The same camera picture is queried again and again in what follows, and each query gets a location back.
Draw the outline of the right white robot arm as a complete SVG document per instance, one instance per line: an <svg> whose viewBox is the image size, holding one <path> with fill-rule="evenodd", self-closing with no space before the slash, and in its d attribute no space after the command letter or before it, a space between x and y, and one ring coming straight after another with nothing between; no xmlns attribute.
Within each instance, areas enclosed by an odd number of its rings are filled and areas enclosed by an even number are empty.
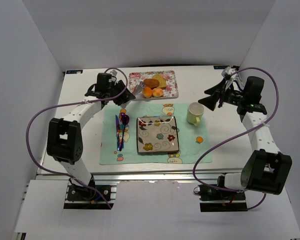
<svg viewBox="0 0 300 240"><path fill-rule="evenodd" d="M223 103L236 106L251 145L252 154L242 171L221 175L216 189L228 192L252 190L279 195L289 175L292 159L277 147L267 125L267 110L260 103L265 81L249 76L242 90L235 90L233 82L233 78L224 77L220 83L205 90L207 97L198 100L212 111Z"/></svg>

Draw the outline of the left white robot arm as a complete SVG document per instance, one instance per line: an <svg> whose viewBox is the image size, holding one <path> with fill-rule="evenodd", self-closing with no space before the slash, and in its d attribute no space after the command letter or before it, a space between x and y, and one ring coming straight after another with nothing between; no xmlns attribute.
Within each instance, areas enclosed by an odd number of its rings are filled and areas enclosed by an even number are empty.
<svg viewBox="0 0 300 240"><path fill-rule="evenodd" d="M110 101L121 106L136 97L127 89L127 84L111 73L99 73L82 103L61 118L52 118L48 125L46 153L59 162L72 183L77 186L92 186L92 174L83 160L82 129Z"/></svg>

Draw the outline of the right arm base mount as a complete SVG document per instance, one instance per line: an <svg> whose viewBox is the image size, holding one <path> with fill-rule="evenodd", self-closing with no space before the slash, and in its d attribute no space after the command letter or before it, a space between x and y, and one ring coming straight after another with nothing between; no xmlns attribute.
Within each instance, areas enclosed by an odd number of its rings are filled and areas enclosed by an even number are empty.
<svg viewBox="0 0 300 240"><path fill-rule="evenodd" d="M193 193L199 196L202 213L248 211L246 195L243 192L225 191L200 184L193 189Z"/></svg>

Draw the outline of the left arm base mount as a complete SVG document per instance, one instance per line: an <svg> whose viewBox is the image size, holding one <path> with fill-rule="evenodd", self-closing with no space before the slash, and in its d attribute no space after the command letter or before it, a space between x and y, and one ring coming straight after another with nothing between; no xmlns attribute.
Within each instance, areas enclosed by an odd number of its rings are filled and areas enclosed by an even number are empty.
<svg viewBox="0 0 300 240"><path fill-rule="evenodd" d="M93 184L98 192L78 186L72 183L68 184L63 208L65 210L109 210L113 207L116 196L116 187L109 184Z"/></svg>

